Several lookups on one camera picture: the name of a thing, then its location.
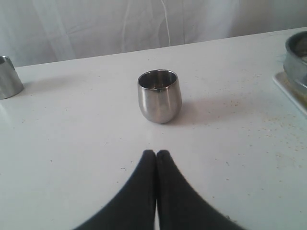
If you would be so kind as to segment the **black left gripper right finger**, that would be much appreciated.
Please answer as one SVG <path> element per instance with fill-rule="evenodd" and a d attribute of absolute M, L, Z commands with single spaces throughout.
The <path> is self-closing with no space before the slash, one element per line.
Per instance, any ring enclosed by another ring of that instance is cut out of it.
<path fill-rule="evenodd" d="M 167 150 L 156 155 L 156 199 L 161 230 L 241 230 L 187 182 Z"/>

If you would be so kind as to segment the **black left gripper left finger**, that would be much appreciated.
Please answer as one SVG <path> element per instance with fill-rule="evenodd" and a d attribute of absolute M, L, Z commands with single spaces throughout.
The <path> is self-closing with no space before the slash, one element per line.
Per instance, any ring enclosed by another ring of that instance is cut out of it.
<path fill-rule="evenodd" d="M 153 230 L 156 209 L 156 155 L 145 150 L 121 190 L 77 230 Z"/>

